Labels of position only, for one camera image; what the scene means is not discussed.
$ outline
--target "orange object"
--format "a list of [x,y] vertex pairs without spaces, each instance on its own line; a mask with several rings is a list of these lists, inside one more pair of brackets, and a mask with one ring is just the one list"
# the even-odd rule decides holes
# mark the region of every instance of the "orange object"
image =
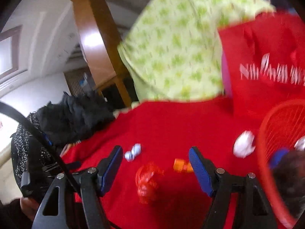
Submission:
[[261,171],[262,186],[278,220],[292,228],[296,219],[285,206],[269,169],[268,161],[273,153],[283,147],[294,147],[305,135],[305,100],[291,100],[274,107],[266,115],[257,137],[258,166]]
[[138,169],[135,175],[135,184],[138,188],[140,203],[148,204],[157,199],[156,190],[158,189],[158,184],[153,177],[155,174],[163,173],[164,171],[154,163],[149,163]]
[[179,158],[175,159],[175,162],[173,163],[173,170],[177,172],[187,172],[187,173],[194,172],[190,162]]

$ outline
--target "red tablecloth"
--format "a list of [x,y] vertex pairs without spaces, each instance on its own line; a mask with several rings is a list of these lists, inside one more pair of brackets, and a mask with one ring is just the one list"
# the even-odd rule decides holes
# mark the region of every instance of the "red tablecloth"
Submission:
[[[228,98],[194,103],[145,102],[76,145],[63,159],[66,163],[79,160],[80,169],[84,169],[96,166],[115,145],[126,152],[141,143],[142,153],[133,162],[123,159],[111,191],[102,198],[108,219],[123,229],[200,229],[210,198],[201,191],[194,173],[175,173],[172,166],[175,158],[188,160],[190,147],[197,146],[216,167],[231,174],[259,174],[255,151],[245,159],[232,154],[237,137],[244,130],[256,133],[259,124],[234,118],[232,110]],[[149,162],[165,173],[158,179],[159,200],[143,205],[138,201],[135,174]],[[225,228],[231,228],[234,208],[232,202]]]

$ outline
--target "orange basket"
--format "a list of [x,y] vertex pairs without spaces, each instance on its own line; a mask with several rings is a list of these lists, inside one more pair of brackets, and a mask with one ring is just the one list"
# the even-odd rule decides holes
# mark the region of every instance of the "orange basket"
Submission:
[[281,147],[293,148],[305,136],[305,100],[291,100],[273,108],[264,118],[257,138],[258,166],[262,186],[278,220],[288,229],[296,223],[284,204],[268,161]]

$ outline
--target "wooden cabinet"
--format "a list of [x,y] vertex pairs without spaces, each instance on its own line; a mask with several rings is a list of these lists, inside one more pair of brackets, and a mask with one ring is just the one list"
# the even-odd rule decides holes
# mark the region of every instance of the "wooden cabinet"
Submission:
[[129,76],[117,51],[120,34],[105,0],[71,0],[75,23],[88,66],[96,84],[102,90],[115,84],[125,106],[131,99],[123,83]]

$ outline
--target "green floral cloth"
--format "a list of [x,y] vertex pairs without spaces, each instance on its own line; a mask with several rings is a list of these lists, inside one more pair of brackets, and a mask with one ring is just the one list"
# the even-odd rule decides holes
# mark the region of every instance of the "green floral cloth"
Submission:
[[118,46],[139,100],[203,100],[221,93],[217,28],[273,10],[266,0],[151,0]]

